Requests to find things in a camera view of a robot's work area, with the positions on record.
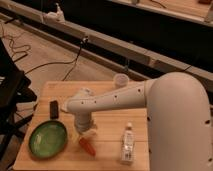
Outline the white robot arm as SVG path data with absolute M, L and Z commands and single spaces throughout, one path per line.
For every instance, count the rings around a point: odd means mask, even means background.
M 209 99 L 189 74 L 171 72 L 96 96 L 80 90 L 63 108 L 80 133 L 91 128 L 93 112 L 146 108 L 150 171 L 213 171 Z

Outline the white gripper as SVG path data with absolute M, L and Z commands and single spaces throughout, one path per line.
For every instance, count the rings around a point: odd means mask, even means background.
M 95 127 L 95 122 L 91 113 L 80 113 L 74 116 L 74 126 L 78 133 L 82 134 L 84 132 L 84 137 L 91 138 L 97 135 L 97 132 L 90 130 Z M 78 141 L 81 135 L 73 135 L 73 141 Z

